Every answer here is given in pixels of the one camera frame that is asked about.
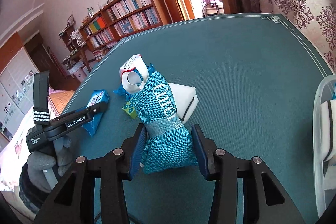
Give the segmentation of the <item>grey gloved left hand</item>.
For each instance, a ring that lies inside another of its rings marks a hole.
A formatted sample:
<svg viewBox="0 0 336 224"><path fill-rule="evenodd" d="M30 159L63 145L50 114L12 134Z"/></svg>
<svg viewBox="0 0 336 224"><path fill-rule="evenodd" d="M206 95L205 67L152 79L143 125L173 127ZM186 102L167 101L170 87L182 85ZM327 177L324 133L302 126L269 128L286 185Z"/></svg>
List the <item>grey gloved left hand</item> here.
<svg viewBox="0 0 336 224"><path fill-rule="evenodd" d="M56 150L56 157L34 151L27 159L27 174L30 182L45 193L50 193L53 189L45 177L45 170L52 170L56 167L57 174L61 177L74 160L70 150L72 142L68 135L56 140L56 144L59 147Z"/></svg>

